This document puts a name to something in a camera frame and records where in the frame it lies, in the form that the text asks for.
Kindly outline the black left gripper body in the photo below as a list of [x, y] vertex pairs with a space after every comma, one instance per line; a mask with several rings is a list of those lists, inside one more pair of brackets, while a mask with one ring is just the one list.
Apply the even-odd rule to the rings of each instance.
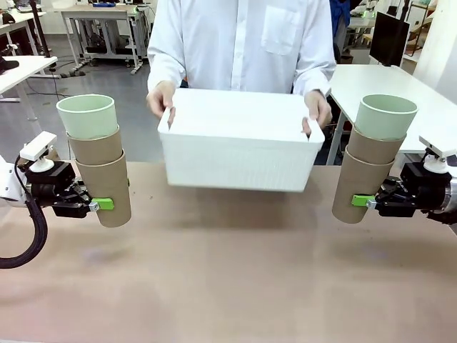
[[89, 193], [76, 179], [69, 162], [55, 161], [50, 170], [26, 172], [27, 190], [41, 207], [51, 207], [57, 217], [84, 218], [90, 212]]

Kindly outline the person's left hand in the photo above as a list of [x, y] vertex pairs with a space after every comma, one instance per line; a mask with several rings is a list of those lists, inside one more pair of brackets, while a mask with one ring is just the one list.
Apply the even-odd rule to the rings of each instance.
[[303, 133], [310, 136], [312, 128], [309, 123], [311, 121], [316, 121], [322, 129], [331, 122], [331, 106], [318, 90], [306, 93], [304, 103], [308, 108], [308, 116], [304, 117], [302, 121]]

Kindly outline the person's right hand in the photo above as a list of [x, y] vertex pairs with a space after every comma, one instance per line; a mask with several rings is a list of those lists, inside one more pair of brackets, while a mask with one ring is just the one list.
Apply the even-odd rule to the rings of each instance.
[[166, 110], [170, 111], [168, 123], [171, 124], [174, 120], [176, 109], [173, 105], [173, 96], [176, 86], [171, 81], [159, 82], [146, 97], [147, 104], [151, 113], [158, 119], [164, 115]]

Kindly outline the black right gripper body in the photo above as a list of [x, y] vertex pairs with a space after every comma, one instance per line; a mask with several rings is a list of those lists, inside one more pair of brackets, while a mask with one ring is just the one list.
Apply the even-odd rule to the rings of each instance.
[[384, 180], [376, 201], [382, 217], [412, 217], [416, 211], [427, 217], [450, 217], [451, 174], [434, 173], [420, 162], [407, 163], [399, 177]]

